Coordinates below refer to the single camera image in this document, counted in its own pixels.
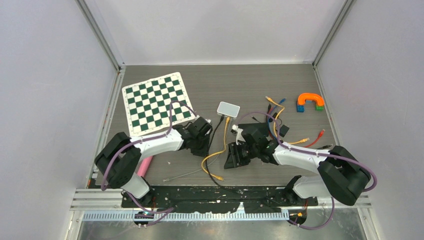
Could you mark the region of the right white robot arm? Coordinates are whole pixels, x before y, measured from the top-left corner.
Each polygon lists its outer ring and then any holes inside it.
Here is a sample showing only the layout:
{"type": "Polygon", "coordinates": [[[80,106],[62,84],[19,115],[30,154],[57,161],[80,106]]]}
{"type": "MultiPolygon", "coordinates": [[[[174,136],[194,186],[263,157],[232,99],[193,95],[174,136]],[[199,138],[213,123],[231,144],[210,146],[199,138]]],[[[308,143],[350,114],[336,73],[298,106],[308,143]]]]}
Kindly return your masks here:
{"type": "Polygon", "coordinates": [[[294,176],[282,191],[291,205],[315,197],[332,197],[353,206],[366,190],[372,175],[342,146],[331,150],[299,147],[278,140],[268,140],[256,127],[233,125],[235,142],[229,143],[225,169],[248,165],[252,159],[267,164],[293,166],[315,173],[315,176],[294,176]]]}

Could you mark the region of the orange arch toy block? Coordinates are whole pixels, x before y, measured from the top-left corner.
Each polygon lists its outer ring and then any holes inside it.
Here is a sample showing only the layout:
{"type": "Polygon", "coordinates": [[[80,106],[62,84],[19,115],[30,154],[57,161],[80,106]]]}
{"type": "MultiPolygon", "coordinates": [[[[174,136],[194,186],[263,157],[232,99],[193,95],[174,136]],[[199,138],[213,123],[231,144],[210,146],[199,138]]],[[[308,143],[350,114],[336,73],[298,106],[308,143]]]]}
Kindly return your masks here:
{"type": "Polygon", "coordinates": [[[316,93],[301,93],[296,101],[297,105],[303,106],[306,104],[306,101],[315,102],[315,104],[319,107],[323,107],[325,105],[324,99],[316,93]]]}

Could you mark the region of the blue toy block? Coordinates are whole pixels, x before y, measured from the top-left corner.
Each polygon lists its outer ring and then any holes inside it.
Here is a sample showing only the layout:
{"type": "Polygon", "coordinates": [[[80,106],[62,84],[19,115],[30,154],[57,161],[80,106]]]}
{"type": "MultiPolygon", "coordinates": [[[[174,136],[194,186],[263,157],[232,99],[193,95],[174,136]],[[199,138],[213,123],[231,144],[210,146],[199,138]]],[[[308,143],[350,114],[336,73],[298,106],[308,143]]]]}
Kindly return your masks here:
{"type": "Polygon", "coordinates": [[[305,112],[305,106],[300,104],[298,101],[296,102],[296,111],[298,113],[304,113],[305,112]]]}

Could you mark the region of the aluminium frame rail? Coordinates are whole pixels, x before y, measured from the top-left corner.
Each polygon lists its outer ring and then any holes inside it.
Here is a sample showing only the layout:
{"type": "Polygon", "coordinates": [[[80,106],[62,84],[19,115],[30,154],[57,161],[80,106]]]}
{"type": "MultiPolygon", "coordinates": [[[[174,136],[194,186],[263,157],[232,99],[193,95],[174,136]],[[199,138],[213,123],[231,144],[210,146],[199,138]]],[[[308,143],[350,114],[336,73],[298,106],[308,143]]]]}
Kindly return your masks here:
{"type": "MultiPolygon", "coordinates": [[[[243,203],[265,205],[271,208],[330,208],[329,197],[310,197],[292,200],[284,186],[236,185],[227,189],[212,185],[156,185],[147,195],[145,208],[168,209],[177,212],[233,212],[243,203]]],[[[123,189],[77,189],[71,202],[72,210],[133,209],[137,205],[123,189]]]]}

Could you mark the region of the black network switch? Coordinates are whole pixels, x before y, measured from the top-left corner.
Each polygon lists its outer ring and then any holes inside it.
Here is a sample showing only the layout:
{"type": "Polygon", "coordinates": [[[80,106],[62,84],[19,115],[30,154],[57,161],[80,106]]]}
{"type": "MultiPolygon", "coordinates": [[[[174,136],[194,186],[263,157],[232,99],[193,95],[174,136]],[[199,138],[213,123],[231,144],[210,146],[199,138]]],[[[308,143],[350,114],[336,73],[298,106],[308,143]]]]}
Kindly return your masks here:
{"type": "MultiPolygon", "coordinates": [[[[270,126],[266,123],[266,122],[261,122],[261,123],[240,123],[238,125],[239,128],[245,130],[248,127],[256,127],[263,135],[265,136],[270,136],[272,135],[273,137],[276,136],[276,134],[274,133],[274,131],[270,130],[270,126]]],[[[287,134],[287,132],[289,131],[289,127],[286,125],[282,125],[281,128],[279,129],[279,136],[284,138],[285,135],[287,134]]]]}

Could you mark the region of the pink marker pen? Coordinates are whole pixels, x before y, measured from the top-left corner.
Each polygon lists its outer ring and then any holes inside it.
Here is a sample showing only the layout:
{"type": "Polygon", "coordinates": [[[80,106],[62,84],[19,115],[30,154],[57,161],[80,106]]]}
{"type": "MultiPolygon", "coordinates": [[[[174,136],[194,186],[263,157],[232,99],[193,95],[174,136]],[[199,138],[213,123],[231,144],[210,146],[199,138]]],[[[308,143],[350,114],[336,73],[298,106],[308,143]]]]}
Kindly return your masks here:
{"type": "Polygon", "coordinates": [[[149,157],[147,157],[147,158],[145,158],[145,159],[143,159],[141,161],[140,166],[139,166],[139,168],[138,168],[138,170],[136,172],[136,174],[138,176],[144,177],[146,175],[147,170],[149,169],[149,166],[151,164],[152,159],[153,159],[153,157],[152,156],[149,156],[149,157]]]}

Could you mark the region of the green white chessboard mat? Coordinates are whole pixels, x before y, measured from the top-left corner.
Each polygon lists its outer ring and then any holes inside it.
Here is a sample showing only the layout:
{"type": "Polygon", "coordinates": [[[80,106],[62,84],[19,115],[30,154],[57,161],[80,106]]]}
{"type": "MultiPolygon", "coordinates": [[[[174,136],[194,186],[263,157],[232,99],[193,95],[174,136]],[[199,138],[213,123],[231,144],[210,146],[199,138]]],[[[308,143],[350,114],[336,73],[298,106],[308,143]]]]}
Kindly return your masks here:
{"type": "Polygon", "coordinates": [[[169,107],[172,104],[172,124],[195,119],[180,72],[151,78],[124,86],[121,90],[130,136],[143,136],[170,126],[169,107]]]}

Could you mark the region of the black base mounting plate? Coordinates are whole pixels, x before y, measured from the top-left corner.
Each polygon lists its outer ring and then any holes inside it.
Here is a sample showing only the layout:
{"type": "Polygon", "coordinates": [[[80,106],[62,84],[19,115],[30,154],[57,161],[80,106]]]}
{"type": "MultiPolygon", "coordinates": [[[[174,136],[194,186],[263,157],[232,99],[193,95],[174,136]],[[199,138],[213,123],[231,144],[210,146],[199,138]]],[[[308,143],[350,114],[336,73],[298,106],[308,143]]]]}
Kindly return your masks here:
{"type": "Polygon", "coordinates": [[[315,207],[315,197],[300,199],[290,195],[282,186],[234,185],[220,188],[208,185],[155,185],[139,200],[146,209],[173,213],[234,213],[244,207],[249,214],[276,213],[283,207],[315,207]]]}

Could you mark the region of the white router box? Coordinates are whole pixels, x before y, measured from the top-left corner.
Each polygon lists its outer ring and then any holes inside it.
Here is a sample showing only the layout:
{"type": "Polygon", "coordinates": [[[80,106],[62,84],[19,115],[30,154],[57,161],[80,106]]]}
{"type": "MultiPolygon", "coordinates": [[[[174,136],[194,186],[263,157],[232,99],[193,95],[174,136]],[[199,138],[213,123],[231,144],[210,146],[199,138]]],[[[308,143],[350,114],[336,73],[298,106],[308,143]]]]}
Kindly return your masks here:
{"type": "Polygon", "coordinates": [[[217,107],[217,114],[220,116],[230,117],[230,118],[237,118],[239,112],[240,112],[240,106],[228,103],[225,101],[221,101],[217,107]]]}

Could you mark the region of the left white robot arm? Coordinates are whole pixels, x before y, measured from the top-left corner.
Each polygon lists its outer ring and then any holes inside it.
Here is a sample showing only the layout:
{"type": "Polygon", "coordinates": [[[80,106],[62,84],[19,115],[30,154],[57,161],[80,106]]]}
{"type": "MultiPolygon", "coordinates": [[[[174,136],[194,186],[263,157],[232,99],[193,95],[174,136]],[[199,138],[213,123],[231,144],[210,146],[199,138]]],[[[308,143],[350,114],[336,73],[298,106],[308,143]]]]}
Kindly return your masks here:
{"type": "Polygon", "coordinates": [[[207,154],[211,121],[197,117],[187,125],[177,124],[167,131],[144,136],[128,136],[119,132],[95,157],[94,163],[103,175],[102,190],[122,189],[130,193],[141,207],[153,202],[151,187],[137,174],[142,160],[166,152],[190,150],[195,156],[207,154]]]}

